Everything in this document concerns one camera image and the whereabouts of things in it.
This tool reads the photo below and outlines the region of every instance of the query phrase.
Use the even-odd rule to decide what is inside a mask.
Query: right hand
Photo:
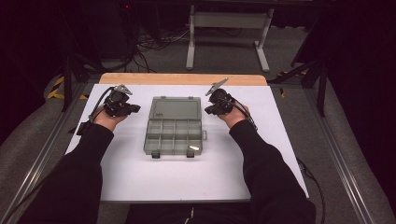
[[[248,112],[248,107],[245,105],[240,104],[242,107],[246,109]],[[233,109],[231,110],[230,113],[225,114],[225,115],[218,115],[218,117],[222,120],[225,121],[227,126],[231,129],[237,122],[246,119],[246,116],[235,106],[233,106]]]

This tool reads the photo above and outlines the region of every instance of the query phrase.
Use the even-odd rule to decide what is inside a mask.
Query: table
[[[133,92],[130,103],[141,105],[139,113],[120,123],[103,160],[102,201],[117,203],[243,202],[249,200],[242,174],[243,157],[220,119],[203,111],[202,155],[195,158],[163,155],[154,160],[143,150],[151,99],[156,95],[201,97],[202,109],[210,105],[205,93],[211,84],[228,77],[223,85],[247,104],[259,126],[259,134],[276,146],[285,162],[306,187],[289,138],[265,78],[251,75],[197,74],[104,74],[95,85],[81,121],[86,121],[99,96],[110,86],[125,84]],[[254,92],[255,97],[247,92]],[[77,145],[74,135],[67,152]]]

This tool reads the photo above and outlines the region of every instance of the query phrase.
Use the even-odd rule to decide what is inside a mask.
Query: table leg
[[[270,71],[270,67],[268,65],[267,59],[265,58],[264,50],[262,49],[262,47],[264,45],[265,38],[267,37],[268,29],[270,28],[271,19],[273,17],[273,14],[274,14],[274,10],[269,9],[268,13],[267,13],[267,18],[265,19],[264,25],[262,27],[262,37],[261,37],[260,41],[254,42],[263,72]]]
[[[194,67],[194,52],[195,52],[195,39],[194,39],[194,14],[195,8],[191,6],[190,11],[190,43],[189,43],[189,51],[187,52],[187,70],[192,70]]]

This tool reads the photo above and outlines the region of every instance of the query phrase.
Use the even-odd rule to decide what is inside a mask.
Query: wrist
[[[101,125],[107,129],[109,129],[111,132],[114,132],[117,126],[117,122],[115,122],[112,119],[96,119],[93,121],[94,124]]]
[[[232,119],[226,120],[225,123],[231,129],[236,123],[238,123],[239,121],[244,120],[244,119],[245,118],[242,118],[242,117],[232,118]]]

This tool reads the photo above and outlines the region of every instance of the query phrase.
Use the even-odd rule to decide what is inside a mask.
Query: hand
[[[121,121],[125,120],[127,116],[123,117],[110,117],[104,108],[99,107],[93,115],[94,120],[93,123],[104,126],[109,129],[111,132],[114,132],[117,124]]]
[[[240,106],[244,107],[248,112],[247,106],[241,104]],[[225,115],[219,115],[219,118],[224,120],[227,126],[231,129],[237,122],[246,119],[246,116],[240,110],[235,108],[235,106],[233,106],[233,109],[230,113]]]

